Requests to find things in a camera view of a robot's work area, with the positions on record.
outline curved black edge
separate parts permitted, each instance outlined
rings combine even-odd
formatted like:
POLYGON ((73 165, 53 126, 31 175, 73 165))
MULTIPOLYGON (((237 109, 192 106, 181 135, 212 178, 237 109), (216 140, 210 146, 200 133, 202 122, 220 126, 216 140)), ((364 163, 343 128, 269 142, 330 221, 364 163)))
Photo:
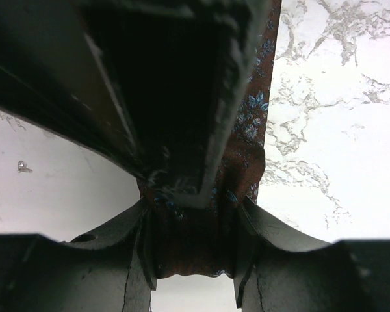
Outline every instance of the curved black edge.
POLYGON ((239 207, 238 216, 237 261, 234 273, 237 308, 242 307, 244 288, 261 253, 261 245, 288 252, 307 252, 330 245, 288 226, 248 197, 239 207))
MULTIPOLYGON (((237 107, 255 62, 255 47, 268 13, 268 3, 268 0, 13 0, 12 5, 7 5, 0 1, 0 109, 99 153, 183 207, 203 209, 209 203, 237 107), (107 32, 101 32, 99 26, 107 26, 104 20, 98 19, 103 15, 101 7, 109 4, 120 17, 126 12, 130 15, 124 20, 119 18, 119 23, 113 23, 107 32), (91 19, 94 22, 90 23, 83 14, 84 8, 95 10, 98 18, 91 19), (137 38, 137 42, 152 35, 154 27, 168 38, 168 26, 159 28, 161 24, 153 19, 154 16, 166 17, 179 22, 178 25, 188 22, 190 26, 185 26, 188 35, 196 34, 198 39, 189 40, 191 44, 187 47, 182 40, 177 41, 182 49, 174 50, 182 62, 193 56, 194 48, 190 47, 202 47, 206 38, 210 38, 211 44, 205 44, 207 49, 200 48, 200 51, 208 56, 211 66, 205 57, 197 58, 198 54, 195 54, 192 59, 199 59, 199 63, 186 62, 186 66, 194 63, 193 69, 200 69, 200 78, 195 79, 194 70, 186 69, 191 74, 180 79, 194 79, 195 83, 183 83, 182 87, 195 86, 188 89, 193 92, 187 101, 193 98, 193 113, 197 112, 197 120, 204 125, 200 127, 198 122, 190 122, 195 120, 191 116, 187 119, 188 124, 183 123, 181 127, 185 135, 176 130, 176 120, 182 118, 178 113, 180 110, 175 108, 181 106, 181 96, 175 93, 182 88, 175 88, 174 96, 165 92, 165 103, 170 102, 167 105, 151 107, 147 106, 153 102, 150 97, 142 97, 135 90, 137 86, 145 88, 145 84, 126 83, 140 81, 129 74, 131 64, 135 64, 136 73, 145 73, 147 69, 152 76, 160 73, 156 76, 158 80, 165 80, 164 71, 153 67, 155 63, 160 66, 166 62, 149 62, 149 67, 142 69, 147 58, 142 55, 139 59, 139 51, 147 49, 139 50, 141 45, 138 44, 130 49, 121 40, 128 33, 123 28, 132 29, 129 38, 137 38), (131 23, 130 27, 124 26, 125 21, 131 23), (88 31, 94 36, 86 35, 88 31), (95 34, 101 34, 106 43, 111 42, 109 35, 112 38, 112 45, 102 45, 105 47, 103 55, 107 57, 103 61, 106 69, 116 69, 115 73, 114 70, 107 71, 108 79, 106 71, 100 72, 100 63, 92 53, 95 47, 89 46, 91 40, 85 39, 96 40, 95 34), (152 110, 160 107, 163 118, 152 114, 153 118, 148 122, 146 107, 152 110), (172 122, 165 123, 167 117, 172 122), (160 139, 155 138, 156 133, 162 134, 160 139)), ((108 15, 107 20, 113 20, 112 16, 108 15)), ((177 29, 182 36, 185 28, 177 29)), ((167 49, 157 48, 156 55, 160 50, 165 58, 170 54, 167 49)), ((182 62, 170 59, 171 64, 182 62)), ((177 65, 178 70, 174 72, 181 73, 180 69, 186 66, 177 65)))
POLYGON ((66 246, 85 250, 104 250, 123 242, 135 230, 148 210, 148 201, 145 198, 138 200, 133 206, 115 216, 104 224, 79 235, 66 246), (86 236, 95 239, 86 241, 86 236))
POLYGON ((274 247, 288 252, 308 252, 330 245, 328 242, 316 239, 266 212, 246 197, 239 210, 239 215, 245 221, 250 233, 256 233, 274 247))
POLYGON ((157 280, 147 211, 142 198, 71 243, 0 235, 0 311, 149 311, 157 280))
POLYGON ((256 311, 390 311, 390 240, 328 244, 252 203, 239 209, 237 307, 256 311))

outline white marble countertop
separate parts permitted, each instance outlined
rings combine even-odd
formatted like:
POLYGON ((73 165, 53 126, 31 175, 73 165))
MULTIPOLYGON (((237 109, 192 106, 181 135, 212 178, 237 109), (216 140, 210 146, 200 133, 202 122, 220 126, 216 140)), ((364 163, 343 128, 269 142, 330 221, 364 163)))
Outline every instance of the white marble countertop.
POLYGON ((390 1, 282 7, 258 204, 328 241, 390 237, 390 1))
MULTIPOLYGON (((283 0, 265 149, 261 207, 327 241, 390 237, 390 0, 283 0)), ((115 165, 0 112, 0 233, 68 241, 137 200, 115 165)), ((181 279, 154 312, 235 311, 225 276, 181 279)))

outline marble surface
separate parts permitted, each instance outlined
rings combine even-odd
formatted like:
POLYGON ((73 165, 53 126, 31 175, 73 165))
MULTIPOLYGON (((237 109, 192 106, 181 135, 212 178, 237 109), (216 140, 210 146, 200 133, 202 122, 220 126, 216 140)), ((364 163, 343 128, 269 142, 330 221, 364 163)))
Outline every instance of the marble surface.
MULTIPOLYGON (((390 237, 390 0, 283 0, 276 54, 258 204, 328 241, 390 237)), ((68 241, 137 199, 115 165, 0 112, 0 233, 68 241)), ((235 311, 232 281, 159 281, 154 312, 183 304, 235 311)))
POLYGON ((390 237, 390 0, 283 0, 258 204, 310 235, 390 237))

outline fabric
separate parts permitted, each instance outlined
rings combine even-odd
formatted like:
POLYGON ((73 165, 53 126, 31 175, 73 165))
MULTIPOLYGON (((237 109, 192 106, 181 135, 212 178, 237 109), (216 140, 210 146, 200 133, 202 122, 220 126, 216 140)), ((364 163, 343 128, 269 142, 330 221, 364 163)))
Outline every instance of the fabric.
POLYGON ((235 210, 245 196, 257 201, 265 170, 265 129, 280 7, 281 0, 272 1, 246 94, 214 181, 209 209, 177 207, 138 182, 140 195, 147 197, 153 208, 158 278, 173 274, 232 275, 235 210))

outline black plastic part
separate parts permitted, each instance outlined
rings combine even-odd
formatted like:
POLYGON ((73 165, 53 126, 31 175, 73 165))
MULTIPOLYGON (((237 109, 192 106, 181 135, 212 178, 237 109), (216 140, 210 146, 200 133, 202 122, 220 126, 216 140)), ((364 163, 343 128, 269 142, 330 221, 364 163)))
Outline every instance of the black plastic part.
POLYGON ((207 207, 268 0, 0 1, 0 109, 207 207))
POLYGON ((312 241, 249 199, 240 215, 234 282, 243 312, 390 312, 390 241, 312 241))
POLYGON ((71 243, 0 235, 0 311, 149 311, 149 261, 138 255, 146 209, 140 200, 71 243))
POLYGON ((151 211, 148 211, 142 221, 140 235, 137 241, 137 254, 140 262, 143 264, 143 273, 151 290, 156 290, 157 277, 155 274, 155 267, 153 266, 153 252, 151 241, 151 211))

